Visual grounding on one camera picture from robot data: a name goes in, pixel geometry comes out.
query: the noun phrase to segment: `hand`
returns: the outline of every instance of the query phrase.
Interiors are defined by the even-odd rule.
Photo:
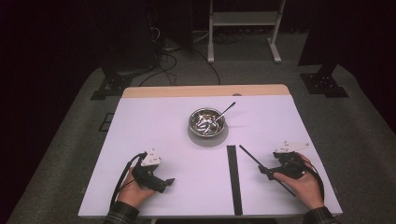
[[[304,155],[298,154],[304,161],[307,161],[305,165],[312,169],[312,165],[310,164],[311,161]],[[305,172],[299,179],[293,179],[281,173],[274,173],[274,178],[286,183],[294,189],[298,198],[309,210],[324,206],[318,181],[309,172]]]
[[[119,197],[117,201],[128,203],[134,208],[137,208],[143,201],[145,201],[148,197],[155,193],[153,189],[146,189],[139,186],[139,184],[134,181],[134,177],[132,176],[131,168],[126,176],[125,180],[123,181]]]

